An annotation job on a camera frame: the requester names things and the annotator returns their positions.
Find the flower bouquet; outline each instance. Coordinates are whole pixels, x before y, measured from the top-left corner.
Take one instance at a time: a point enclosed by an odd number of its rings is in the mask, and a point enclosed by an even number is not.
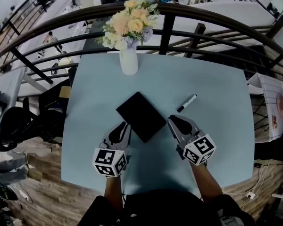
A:
[[[152,36],[159,15],[157,6],[150,0],[126,1],[125,10],[113,15],[103,26],[105,35],[96,39],[98,44],[120,51],[125,74],[132,75],[138,70],[136,47]]]

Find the wood plank flooring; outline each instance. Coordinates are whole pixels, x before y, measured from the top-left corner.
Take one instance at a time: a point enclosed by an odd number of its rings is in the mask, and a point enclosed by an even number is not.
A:
[[[61,148],[57,145],[43,143],[34,138],[19,145],[39,148],[52,148],[52,153],[46,156],[28,154],[28,162],[34,168],[29,168],[28,179],[16,183],[12,189],[19,197],[18,201],[9,201],[9,207],[14,214],[25,221],[28,226],[75,226],[83,214],[92,204],[98,192],[73,185],[61,180]],[[0,160],[5,157],[0,153]],[[281,163],[270,161],[270,164]],[[252,188],[258,180],[258,175],[264,172],[263,178],[255,188],[255,199],[245,201],[245,192]],[[259,218],[265,205],[272,201],[271,194],[276,192],[283,180],[283,165],[254,168],[253,177],[247,181],[224,188],[245,210],[256,220]],[[20,190],[29,194],[27,201],[20,194]]]

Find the light blue tabletop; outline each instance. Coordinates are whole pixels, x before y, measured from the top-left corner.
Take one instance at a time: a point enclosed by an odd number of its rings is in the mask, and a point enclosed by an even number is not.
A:
[[[180,115],[210,134],[217,149],[208,169],[221,187],[252,176],[254,126],[242,70],[216,63],[164,55],[138,54],[135,75],[122,73],[118,54],[85,55],[76,72],[67,110],[62,147],[62,179],[103,192],[106,178],[97,174],[93,152],[104,133],[123,121],[119,107],[140,91],[167,119],[191,94],[197,98]],[[122,176],[125,194],[155,189],[195,192],[187,160],[175,151],[167,125],[147,143],[132,132],[132,156]]]

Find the marker pen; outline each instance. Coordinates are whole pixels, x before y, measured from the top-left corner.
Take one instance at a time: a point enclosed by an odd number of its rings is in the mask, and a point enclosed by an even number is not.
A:
[[[191,95],[178,109],[178,112],[181,112],[184,108],[186,108],[194,99],[196,99],[197,95]]]

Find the black notebook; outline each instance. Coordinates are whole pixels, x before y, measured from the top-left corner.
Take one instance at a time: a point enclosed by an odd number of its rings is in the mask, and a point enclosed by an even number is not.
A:
[[[166,120],[140,92],[118,107],[117,112],[143,142],[150,140],[166,124]]]

